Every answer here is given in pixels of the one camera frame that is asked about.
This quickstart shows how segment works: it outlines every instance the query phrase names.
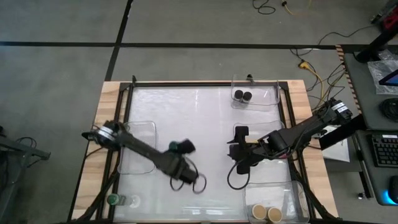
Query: computer monitor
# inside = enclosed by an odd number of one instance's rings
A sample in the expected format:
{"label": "computer monitor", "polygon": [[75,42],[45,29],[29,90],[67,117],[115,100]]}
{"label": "computer monitor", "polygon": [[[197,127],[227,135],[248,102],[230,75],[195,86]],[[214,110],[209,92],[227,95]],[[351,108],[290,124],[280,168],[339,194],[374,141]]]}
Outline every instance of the computer monitor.
{"label": "computer monitor", "polygon": [[398,86],[398,69],[379,80],[380,85]]}

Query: clear plastic container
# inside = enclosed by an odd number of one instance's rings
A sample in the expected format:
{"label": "clear plastic container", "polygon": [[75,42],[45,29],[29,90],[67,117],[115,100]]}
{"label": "clear plastic container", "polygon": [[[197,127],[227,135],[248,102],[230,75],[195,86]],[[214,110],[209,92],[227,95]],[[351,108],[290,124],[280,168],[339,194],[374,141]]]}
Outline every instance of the clear plastic container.
{"label": "clear plastic container", "polygon": [[[264,110],[264,106],[272,106],[279,103],[279,83],[267,82],[267,80],[248,79],[244,76],[234,75],[231,82],[231,99],[233,108],[246,110]],[[250,92],[249,101],[237,100],[235,91],[241,90],[243,93]]]}
{"label": "clear plastic container", "polygon": [[[153,121],[133,121],[124,124],[126,129],[146,144],[157,148],[156,125]],[[120,174],[148,174],[155,169],[152,161],[128,149],[121,149],[118,171]]]}
{"label": "clear plastic container", "polygon": [[268,209],[275,207],[281,210],[282,220],[279,223],[308,223],[308,205],[305,193],[300,182],[280,183],[250,183],[244,189],[244,201],[246,213],[251,223],[267,223],[258,220],[252,215],[253,205],[262,205]]}
{"label": "clear plastic container", "polygon": [[246,136],[246,142],[257,141],[261,137],[269,134],[271,131],[280,130],[284,128],[284,124],[281,121],[272,121],[268,123],[256,123],[256,124],[243,124],[236,123],[234,124],[234,136],[235,136],[235,127],[237,126],[247,126],[249,128],[249,135]]}

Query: wooden table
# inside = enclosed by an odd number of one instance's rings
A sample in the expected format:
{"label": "wooden table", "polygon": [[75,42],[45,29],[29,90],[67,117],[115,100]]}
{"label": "wooden table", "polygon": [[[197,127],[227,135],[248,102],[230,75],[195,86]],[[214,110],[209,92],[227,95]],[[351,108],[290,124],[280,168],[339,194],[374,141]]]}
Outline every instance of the wooden table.
{"label": "wooden table", "polygon": [[[290,98],[292,101],[296,123],[299,123],[312,116],[304,81],[283,81],[287,82],[289,86]],[[96,112],[95,125],[101,126],[106,120],[112,120],[114,118],[120,83],[121,82],[104,82],[101,91],[101,97],[99,99],[98,109]],[[281,97],[281,99],[284,106],[285,117],[287,118],[287,127],[289,127],[290,121],[289,116],[287,115],[287,108],[285,108],[285,98]],[[122,103],[121,120],[123,119],[123,111],[125,105],[125,103]],[[319,143],[318,141],[313,140],[311,142],[311,145],[319,146]],[[90,153],[97,148],[99,148],[99,146],[91,142],[88,146],[87,153]],[[100,191],[106,160],[106,153],[107,150],[103,149],[92,154],[89,158],[86,159],[83,167],[83,173],[80,179],[80,184],[78,187],[78,193],[75,207],[73,209],[72,218],[78,218],[80,215],[82,215]],[[326,171],[325,162],[323,161],[321,150],[308,147],[304,150],[303,157],[311,190],[317,196],[319,201],[325,206],[325,208],[332,215],[337,217],[338,214],[335,205],[335,199],[333,198],[328,173]],[[104,210],[104,215],[107,215],[107,211],[108,209]]]}

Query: gray floor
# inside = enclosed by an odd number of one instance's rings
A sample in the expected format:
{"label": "gray floor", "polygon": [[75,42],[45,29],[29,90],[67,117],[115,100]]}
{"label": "gray floor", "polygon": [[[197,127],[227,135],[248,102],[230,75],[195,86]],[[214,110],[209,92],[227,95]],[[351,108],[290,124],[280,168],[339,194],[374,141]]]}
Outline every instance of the gray floor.
{"label": "gray floor", "polygon": [[[0,41],[114,42],[126,0],[0,2]],[[306,1],[289,1],[291,10]],[[301,16],[277,11],[262,16],[250,0],[135,0],[124,42],[218,42],[316,44],[331,31],[344,34],[368,26],[385,1],[313,1]],[[331,35],[322,44],[367,44],[378,35],[366,29],[344,39]],[[10,138],[32,136],[51,159],[29,169],[18,198],[16,220],[28,223],[65,221],[72,202],[86,141],[112,48],[0,46],[0,125]],[[314,50],[304,59],[326,78],[339,64],[334,50]],[[288,50],[121,49],[112,80],[219,80],[251,73],[258,78],[304,79]],[[343,77],[339,84],[348,87]],[[311,93],[320,95],[318,85]],[[342,99],[356,114],[345,88]],[[315,106],[317,100],[310,99]],[[355,175],[331,173],[338,211],[349,220],[394,223],[397,208],[357,201]]]}

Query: keyboard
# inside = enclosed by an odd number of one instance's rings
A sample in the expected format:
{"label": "keyboard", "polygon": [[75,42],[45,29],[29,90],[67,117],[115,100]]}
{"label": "keyboard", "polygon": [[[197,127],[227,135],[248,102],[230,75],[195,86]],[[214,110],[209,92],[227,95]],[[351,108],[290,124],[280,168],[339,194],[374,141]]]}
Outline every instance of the keyboard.
{"label": "keyboard", "polygon": [[398,136],[372,134],[368,138],[374,149],[374,165],[376,167],[398,168]]}

